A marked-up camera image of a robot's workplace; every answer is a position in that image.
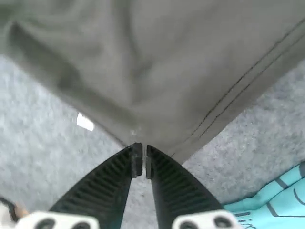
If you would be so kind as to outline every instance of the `cyan fabric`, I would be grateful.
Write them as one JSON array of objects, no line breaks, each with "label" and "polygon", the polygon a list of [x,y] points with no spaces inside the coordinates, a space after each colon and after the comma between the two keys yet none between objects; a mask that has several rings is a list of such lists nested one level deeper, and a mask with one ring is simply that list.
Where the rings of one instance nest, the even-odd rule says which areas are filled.
[{"label": "cyan fabric", "polygon": [[305,227],[305,162],[263,187],[252,198],[228,204],[246,229]]}]

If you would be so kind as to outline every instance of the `gray fabric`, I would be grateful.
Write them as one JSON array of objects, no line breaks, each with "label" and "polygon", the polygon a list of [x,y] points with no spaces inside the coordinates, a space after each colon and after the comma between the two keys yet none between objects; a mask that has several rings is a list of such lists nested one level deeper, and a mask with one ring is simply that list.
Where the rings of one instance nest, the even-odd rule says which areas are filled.
[{"label": "gray fabric", "polygon": [[305,56],[304,0],[6,0],[4,54],[179,162]]},{"label": "gray fabric", "polygon": [[[305,62],[184,163],[221,201],[249,196],[305,159]],[[0,58],[0,195],[47,210],[120,147],[76,125],[77,111]],[[132,182],[122,229],[155,229],[153,194]]]}]

